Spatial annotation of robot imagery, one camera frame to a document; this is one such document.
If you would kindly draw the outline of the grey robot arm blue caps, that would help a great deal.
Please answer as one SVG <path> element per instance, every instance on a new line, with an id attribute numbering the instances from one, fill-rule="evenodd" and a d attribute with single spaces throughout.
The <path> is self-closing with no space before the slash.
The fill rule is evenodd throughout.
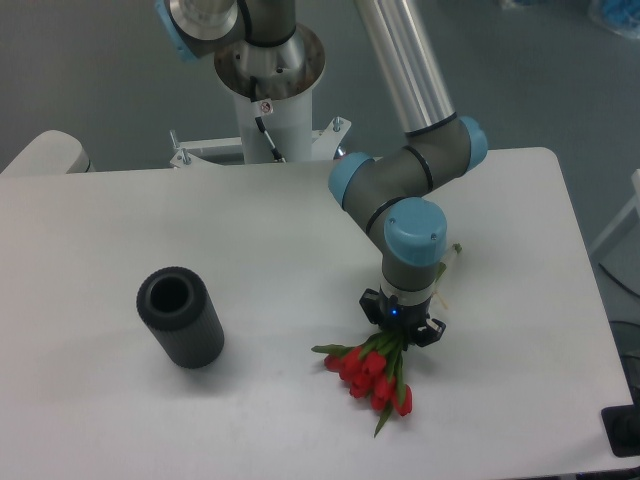
<path id="1" fill-rule="evenodd" d="M 424 347 L 445 330 L 429 305 L 447 232 L 444 213 L 427 195 L 478 166 L 488 142 L 474 119 L 456 113 L 416 4 L 360 1 L 356 8 L 406 142 L 381 159 L 346 155 L 328 187 L 382 255 L 380 286 L 360 300 L 366 317 Z M 328 135 L 312 133 L 311 93 L 326 59 L 316 34 L 298 22 L 294 2 L 159 1 L 155 9 L 182 59 L 213 57 L 234 98 L 246 163 L 336 152 Z"/>

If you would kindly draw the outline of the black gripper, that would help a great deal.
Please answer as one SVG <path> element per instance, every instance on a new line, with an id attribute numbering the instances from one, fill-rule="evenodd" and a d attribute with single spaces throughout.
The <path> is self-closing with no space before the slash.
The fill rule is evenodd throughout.
<path id="1" fill-rule="evenodd" d="M 446 330 L 444 322 L 429 317 L 429 300 L 407 306 L 400 304 L 396 296 L 381 294 L 380 297 L 378 290 L 367 288 L 359 305 L 372 325 L 398 331 L 403 342 L 410 345 L 427 347 L 438 342 Z"/>

